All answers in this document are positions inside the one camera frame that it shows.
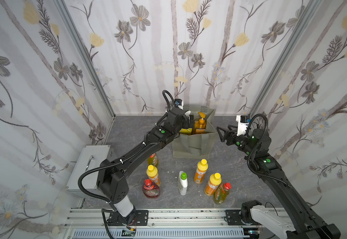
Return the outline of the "large orange pump soap bottle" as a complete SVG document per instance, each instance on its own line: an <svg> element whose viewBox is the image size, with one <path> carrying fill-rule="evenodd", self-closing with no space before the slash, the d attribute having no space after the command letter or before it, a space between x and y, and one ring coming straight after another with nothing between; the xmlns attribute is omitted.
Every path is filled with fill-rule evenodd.
<svg viewBox="0 0 347 239"><path fill-rule="evenodd" d="M192 135L206 133L206 114L199 112L200 119L196 120L192 129Z"/></svg>

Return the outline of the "green fabric shopping bag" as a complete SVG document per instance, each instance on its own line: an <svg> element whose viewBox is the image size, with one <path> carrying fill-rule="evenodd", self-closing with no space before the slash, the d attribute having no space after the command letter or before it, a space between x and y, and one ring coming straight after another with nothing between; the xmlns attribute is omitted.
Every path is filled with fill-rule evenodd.
<svg viewBox="0 0 347 239"><path fill-rule="evenodd" d="M180 136L172 142L172 150L174 158L195 158L209 159L211 149L214 146L217 131L213 126L215 110L207 106L186 105L184 111L191 111L194 119L200 119L199 112L205 113L206 128L202 134L180 134Z"/></svg>

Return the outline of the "green bottle red cap front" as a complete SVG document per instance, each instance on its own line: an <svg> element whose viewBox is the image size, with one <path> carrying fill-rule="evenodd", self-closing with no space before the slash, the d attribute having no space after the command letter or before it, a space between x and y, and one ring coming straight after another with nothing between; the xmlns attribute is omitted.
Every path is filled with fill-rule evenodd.
<svg viewBox="0 0 347 239"><path fill-rule="evenodd" d="M213 201L215 204L223 204L226 197L229 195L232 185L229 182L222 183L218 186L213 194Z"/></svg>

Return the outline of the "red soap bottle red cap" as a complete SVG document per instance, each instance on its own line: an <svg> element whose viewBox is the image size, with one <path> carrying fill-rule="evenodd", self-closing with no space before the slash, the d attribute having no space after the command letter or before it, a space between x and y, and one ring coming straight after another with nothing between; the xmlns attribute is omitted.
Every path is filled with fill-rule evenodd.
<svg viewBox="0 0 347 239"><path fill-rule="evenodd" d="M150 179L146 179L144 181L144 185L142 186L142 191L144 195L148 198L157 198L160 195L160 187L157 186Z"/></svg>

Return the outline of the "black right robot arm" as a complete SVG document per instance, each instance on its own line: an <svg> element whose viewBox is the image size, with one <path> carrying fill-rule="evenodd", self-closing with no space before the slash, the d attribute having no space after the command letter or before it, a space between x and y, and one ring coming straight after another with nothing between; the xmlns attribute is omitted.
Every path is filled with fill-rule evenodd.
<svg viewBox="0 0 347 239"><path fill-rule="evenodd" d="M341 232L335 224L328 224L302 198L290 183L282 167L269 153L271 138L269 122L264 114L254 115L244 134L239 127L217 127L221 142L235 145L245 153L248 169L263 180L275 194L290 222L286 222L261 205L258 201L242 204L241 220L249 224L257 222L280 239L338 239Z"/></svg>

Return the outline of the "green bottle red cap rear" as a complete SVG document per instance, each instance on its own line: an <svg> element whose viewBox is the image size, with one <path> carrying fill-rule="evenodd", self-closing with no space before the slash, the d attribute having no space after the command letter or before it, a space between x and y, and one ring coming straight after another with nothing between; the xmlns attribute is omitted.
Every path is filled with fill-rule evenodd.
<svg viewBox="0 0 347 239"><path fill-rule="evenodd" d="M158 158L157 158L156 153L152 154L152 155L147 159L147 163L148 163L148 165L153 165L153 166L155 166L155 167L158 166L159 160L158 160Z"/></svg>

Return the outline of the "white bottle green cap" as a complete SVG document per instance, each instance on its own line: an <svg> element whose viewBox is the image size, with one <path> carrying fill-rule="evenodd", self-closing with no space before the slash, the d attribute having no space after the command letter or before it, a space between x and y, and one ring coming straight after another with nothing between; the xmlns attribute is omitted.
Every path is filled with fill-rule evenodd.
<svg viewBox="0 0 347 239"><path fill-rule="evenodd" d="M179 172L178 190L181 196L186 195L188 188L187 174L184 171Z"/></svg>

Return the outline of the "orange bottle yellow cap middle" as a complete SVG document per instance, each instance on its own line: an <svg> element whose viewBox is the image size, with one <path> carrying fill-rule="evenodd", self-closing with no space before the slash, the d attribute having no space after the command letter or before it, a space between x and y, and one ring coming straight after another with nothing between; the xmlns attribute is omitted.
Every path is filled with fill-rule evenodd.
<svg viewBox="0 0 347 239"><path fill-rule="evenodd" d="M196 184L200 184L203 182L205 173L208 170L208 163L206 159L202 159L198 162L195 176L194 176L194 182Z"/></svg>

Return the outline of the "orange bottle yellow cap left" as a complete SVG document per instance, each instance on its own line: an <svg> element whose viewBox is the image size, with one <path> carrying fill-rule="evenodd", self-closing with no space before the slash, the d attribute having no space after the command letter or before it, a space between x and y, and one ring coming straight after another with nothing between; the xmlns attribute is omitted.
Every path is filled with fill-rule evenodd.
<svg viewBox="0 0 347 239"><path fill-rule="evenodd" d="M160 178L159 178L157 167L155 167L153 165L149 165L147 170L146 170L146 174L147 174L148 178L152 182L154 182L157 186L161 185L161 181L160 181Z"/></svg>

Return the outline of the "orange bottle yellow cap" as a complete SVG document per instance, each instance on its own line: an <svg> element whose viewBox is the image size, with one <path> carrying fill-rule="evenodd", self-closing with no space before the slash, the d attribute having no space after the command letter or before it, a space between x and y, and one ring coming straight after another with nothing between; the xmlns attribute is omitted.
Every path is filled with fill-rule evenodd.
<svg viewBox="0 0 347 239"><path fill-rule="evenodd" d="M159 178L157 167L155 167L153 165L149 165L147 170L146 170L146 174L147 174L148 178L152 182L154 182L157 186L161 185L161 181L160 181L160 178Z"/></svg>
<svg viewBox="0 0 347 239"><path fill-rule="evenodd" d="M194 182L196 184L200 184L203 182L205 173L208 170L208 163L206 159L202 159L198 162L195 176L194 176Z"/></svg>
<svg viewBox="0 0 347 239"><path fill-rule="evenodd" d="M217 187L221 184L222 178L220 173L214 173L210 176L207 186L204 189L204 193L207 196L212 196Z"/></svg>

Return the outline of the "large yellow pump soap bottle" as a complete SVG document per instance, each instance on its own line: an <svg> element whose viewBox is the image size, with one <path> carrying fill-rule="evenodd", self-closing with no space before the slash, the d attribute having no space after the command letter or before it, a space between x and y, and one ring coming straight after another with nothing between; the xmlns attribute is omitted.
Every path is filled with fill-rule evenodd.
<svg viewBox="0 0 347 239"><path fill-rule="evenodd" d="M191 111L185 112L185 115L188 117L188 127L187 128L182 128L180 130L180 134L186 134L186 135L191 135L192 134L192 129L194 125L194 115L191 113Z"/></svg>

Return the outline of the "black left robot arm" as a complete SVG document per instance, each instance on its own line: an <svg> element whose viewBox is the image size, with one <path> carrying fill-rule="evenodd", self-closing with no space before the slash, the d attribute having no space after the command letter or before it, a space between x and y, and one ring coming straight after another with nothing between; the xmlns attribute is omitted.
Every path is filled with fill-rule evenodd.
<svg viewBox="0 0 347 239"><path fill-rule="evenodd" d="M77 181L81 192L89 197L105 201L111 207L111 211L118 214L118 222L125 226L132 225L137 218L136 208L128 197L127 178L148 157L173 142L179 131L188 128L193 122L174 102L169 91L163 90L162 95L167 104L167 110L155 126L145 133L144 139L119 158L112 161L105 159L99 167L82 173ZM96 186L101 192L100 195L88 191L83 186L84 178L95 172L98 173Z"/></svg>

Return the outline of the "orange bottle yellow cap right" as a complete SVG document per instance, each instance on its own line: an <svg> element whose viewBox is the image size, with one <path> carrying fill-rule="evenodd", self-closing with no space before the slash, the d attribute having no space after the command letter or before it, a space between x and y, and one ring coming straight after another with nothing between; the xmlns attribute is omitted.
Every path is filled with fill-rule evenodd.
<svg viewBox="0 0 347 239"><path fill-rule="evenodd" d="M204 193L207 196L212 196L217 187L221 184L222 178L220 173L214 173L210 176L207 186L204 189Z"/></svg>

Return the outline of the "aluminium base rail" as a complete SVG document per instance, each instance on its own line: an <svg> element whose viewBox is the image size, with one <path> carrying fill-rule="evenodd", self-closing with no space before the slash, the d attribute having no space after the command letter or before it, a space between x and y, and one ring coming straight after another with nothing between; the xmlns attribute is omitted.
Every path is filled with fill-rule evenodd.
<svg viewBox="0 0 347 239"><path fill-rule="evenodd" d="M142 209L129 226L115 223L113 212L72 209L60 239L287 239L296 229L283 208Z"/></svg>

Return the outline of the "green bottle red cap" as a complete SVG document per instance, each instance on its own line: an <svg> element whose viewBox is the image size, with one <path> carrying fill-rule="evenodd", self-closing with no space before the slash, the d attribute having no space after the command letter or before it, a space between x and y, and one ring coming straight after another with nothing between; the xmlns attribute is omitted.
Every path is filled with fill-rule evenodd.
<svg viewBox="0 0 347 239"><path fill-rule="evenodd" d="M226 197L229 195L232 185L229 182L222 183L218 186L213 194L213 201L215 204L223 204Z"/></svg>
<svg viewBox="0 0 347 239"><path fill-rule="evenodd" d="M157 158L156 153L152 154L152 155L147 159L147 163L148 163L148 165L153 165L153 166L155 166L155 167L158 166L159 160L158 160L158 158Z"/></svg>

